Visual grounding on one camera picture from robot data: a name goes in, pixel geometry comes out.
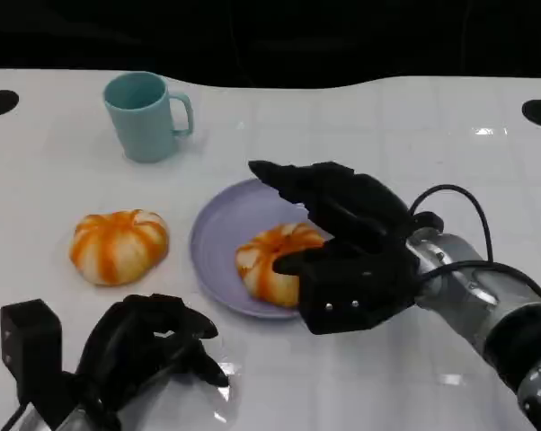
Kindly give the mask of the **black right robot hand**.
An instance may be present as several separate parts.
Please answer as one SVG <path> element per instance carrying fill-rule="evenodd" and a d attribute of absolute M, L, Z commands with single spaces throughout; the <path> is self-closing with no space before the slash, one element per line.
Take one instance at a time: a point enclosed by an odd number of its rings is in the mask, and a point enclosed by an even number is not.
<path fill-rule="evenodd" d="M 310 221 L 332 236 L 325 257 L 380 258 L 402 275 L 418 272 L 419 260 L 405 245 L 412 217 L 381 181 L 335 162 L 296 166 L 257 160 L 248 167 L 282 199 L 303 205 Z"/>

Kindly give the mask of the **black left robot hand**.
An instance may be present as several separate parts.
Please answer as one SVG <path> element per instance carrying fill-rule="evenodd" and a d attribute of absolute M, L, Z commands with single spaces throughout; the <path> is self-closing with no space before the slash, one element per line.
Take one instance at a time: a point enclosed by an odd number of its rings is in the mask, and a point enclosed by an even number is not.
<path fill-rule="evenodd" d="M 155 380 L 194 374 L 215 387 L 229 379 L 202 341 L 218 335 L 207 316 L 175 296 L 129 295 L 97 322 L 75 370 L 80 401 L 110 418 Z"/>

